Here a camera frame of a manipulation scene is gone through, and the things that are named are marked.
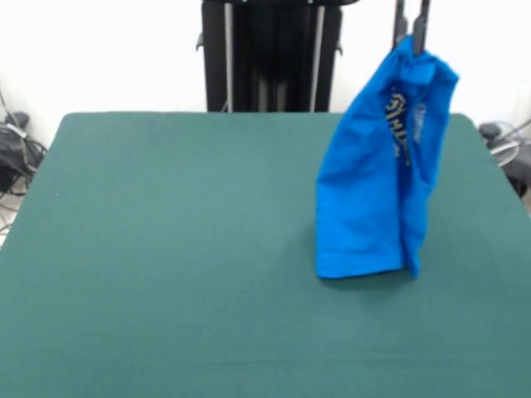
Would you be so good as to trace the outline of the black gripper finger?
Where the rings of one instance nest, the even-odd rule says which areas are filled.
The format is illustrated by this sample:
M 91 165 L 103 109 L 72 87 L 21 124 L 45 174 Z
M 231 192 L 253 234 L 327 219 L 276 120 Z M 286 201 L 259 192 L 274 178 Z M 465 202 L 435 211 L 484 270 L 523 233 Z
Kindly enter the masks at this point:
M 405 1 L 396 0 L 392 44 L 398 46 L 407 36 L 407 31 L 408 20 L 405 14 Z
M 415 56 L 419 56 L 425 50 L 426 30 L 431 0 L 422 0 L 421 8 L 413 26 L 413 45 Z

